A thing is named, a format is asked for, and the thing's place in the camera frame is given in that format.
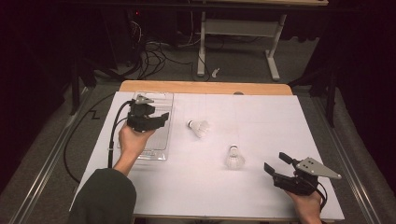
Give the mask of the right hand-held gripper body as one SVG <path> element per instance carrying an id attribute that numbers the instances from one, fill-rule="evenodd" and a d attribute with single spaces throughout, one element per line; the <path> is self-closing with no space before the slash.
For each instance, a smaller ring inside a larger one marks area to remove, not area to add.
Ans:
<path id="1" fill-rule="evenodd" d="M 316 191 L 318 189 L 319 176 L 333 179 L 342 178 L 341 175 L 332 169 L 310 157 L 301 161 L 293 159 L 291 165 L 295 169 L 293 177 L 275 172 L 272 178 L 276 187 L 296 195 L 308 196 Z"/>

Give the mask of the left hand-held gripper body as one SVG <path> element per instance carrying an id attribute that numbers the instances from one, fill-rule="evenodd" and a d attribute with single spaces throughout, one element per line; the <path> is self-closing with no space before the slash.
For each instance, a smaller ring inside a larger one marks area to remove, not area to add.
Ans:
<path id="1" fill-rule="evenodd" d="M 151 115 L 145 115 L 144 105 L 150 105 L 153 100 L 146 96 L 138 94 L 130 103 L 130 111 L 127 116 L 127 125 L 137 132 L 151 131 L 161 128 L 157 124 L 157 118 L 152 118 Z"/>

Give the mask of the clear plastic tray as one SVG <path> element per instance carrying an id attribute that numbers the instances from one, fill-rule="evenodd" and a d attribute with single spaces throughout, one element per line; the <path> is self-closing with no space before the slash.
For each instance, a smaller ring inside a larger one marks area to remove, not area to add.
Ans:
<path id="1" fill-rule="evenodd" d="M 139 160 L 147 161 L 165 161 L 168 154 L 168 139 L 170 134 L 171 113 L 173 110 L 174 94 L 170 92 L 122 92 L 116 93 L 113 105 L 118 108 L 116 119 L 114 121 L 113 130 L 117 132 L 124 122 L 127 123 L 128 112 L 130 111 L 130 103 L 138 94 L 153 100 L 150 105 L 155 107 L 152 118 L 159 117 L 163 113 L 169 112 L 169 120 L 159 129 L 154 130 L 155 133 L 147 141 L 144 151 L 138 157 Z"/>

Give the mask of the white plastic shuttlecock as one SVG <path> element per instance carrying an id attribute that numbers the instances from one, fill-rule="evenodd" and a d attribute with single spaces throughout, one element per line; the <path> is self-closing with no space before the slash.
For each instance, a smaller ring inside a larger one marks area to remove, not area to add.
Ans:
<path id="1" fill-rule="evenodd" d="M 238 146 L 231 145 L 225 164 L 231 170 L 241 169 L 245 165 L 245 158 L 240 153 Z"/>
<path id="2" fill-rule="evenodd" d="M 209 130 L 209 124 L 208 124 L 208 122 L 206 120 L 201 120 L 201 121 L 189 120 L 187 122 L 187 126 L 199 138 L 204 137 L 206 135 L 206 133 L 208 132 L 208 130 Z"/>

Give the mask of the person's left hand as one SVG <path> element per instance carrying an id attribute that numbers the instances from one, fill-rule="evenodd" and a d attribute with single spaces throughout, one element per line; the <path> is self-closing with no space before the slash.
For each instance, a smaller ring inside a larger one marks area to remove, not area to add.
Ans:
<path id="1" fill-rule="evenodd" d="M 119 131 L 120 158 L 116 166 L 132 166 L 153 134 L 154 131 L 136 132 L 124 124 Z"/>

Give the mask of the person's right hand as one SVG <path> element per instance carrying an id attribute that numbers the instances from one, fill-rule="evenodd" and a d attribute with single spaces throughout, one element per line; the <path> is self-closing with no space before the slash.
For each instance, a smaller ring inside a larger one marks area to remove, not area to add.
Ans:
<path id="1" fill-rule="evenodd" d="M 321 197 L 317 192 L 309 196 L 299 196 L 291 192 L 286 194 L 292 199 L 301 224 L 322 224 L 320 219 Z"/>

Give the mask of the black metal stand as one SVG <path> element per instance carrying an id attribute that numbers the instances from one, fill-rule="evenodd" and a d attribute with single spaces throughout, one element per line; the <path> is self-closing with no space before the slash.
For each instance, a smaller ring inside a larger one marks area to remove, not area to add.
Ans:
<path id="1" fill-rule="evenodd" d="M 92 64 L 86 58 L 75 59 L 71 67 L 72 115 L 76 114 L 80 105 L 80 81 L 88 88 L 94 88 L 96 86 Z"/>
<path id="2" fill-rule="evenodd" d="M 330 69 L 319 68 L 318 70 L 303 75 L 288 83 L 290 88 L 296 86 L 310 85 L 308 91 L 311 96 L 326 96 L 325 116 L 326 120 L 333 128 L 333 111 L 335 106 L 336 74 Z"/>

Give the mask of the metal floor rail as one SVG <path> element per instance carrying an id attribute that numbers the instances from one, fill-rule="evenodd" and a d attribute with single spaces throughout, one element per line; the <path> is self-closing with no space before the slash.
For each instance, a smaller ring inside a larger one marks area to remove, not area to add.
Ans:
<path id="1" fill-rule="evenodd" d="M 367 224 L 382 224 L 375 208 L 373 207 L 366 188 L 363 186 L 363 183 L 358 177 L 358 174 L 353 167 L 344 146 L 342 145 L 339 135 L 327 120 L 324 105 L 318 97 L 313 97 L 312 102 L 332 139 L 338 160 L 340 161 L 341 168 L 344 172 L 344 178 L 347 180 Z"/>
<path id="2" fill-rule="evenodd" d="M 37 168 L 34 172 L 34 179 L 29 186 L 23 201 L 11 217 L 8 224 L 26 224 L 28 218 L 34 211 L 35 205 L 46 187 L 51 174 L 61 157 L 62 148 L 65 146 L 66 139 L 71 136 L 72 128 L 77 122 L 77 118 L 82 111 L 82 107 L 91 97 L 93 88 L 84 87 L 78 91 L 80 104 L 76 109 L 72 108 L 72 92 L 67 91 L 66 101 L 46 122 L 43 130 L 34 141 L 33 147 L 43 146 L 40 152 L 27 154 L 27 159 L 22 161 L 29 169 L 33 166 Z"/>

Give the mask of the white metal desk frame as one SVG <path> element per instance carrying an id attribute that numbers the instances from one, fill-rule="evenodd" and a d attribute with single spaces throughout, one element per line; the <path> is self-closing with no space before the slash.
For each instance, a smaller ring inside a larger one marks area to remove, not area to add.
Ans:
<path id="1" fill-rule="evenodd" d="M 237 8 L 242 7 L 326 7 L 328 0 L 202 0 L 204 6 L 210 4 L 220 4 L 229 7 L 231 4 L 237 4 Z M 197 76 L 205 75 L 205 38 L 208 35 L 237 35 L 237 36 L 254 36 L 267 37 L 272 39 L 272 45 L 264 51 L 265 59 L 270 70 L 272 80 L 279 81 L 280 76 L 276 68 L 274 55 L 279 38 L 282 34 L 283 27 L 287 18 L 287 13 L 281 13 L 274 20 L 259 19 L 258 21 L 249 21 L 243 19 L 208 19 L 206 12 L 202 12 L 200 48 L 198 51 Z"/>

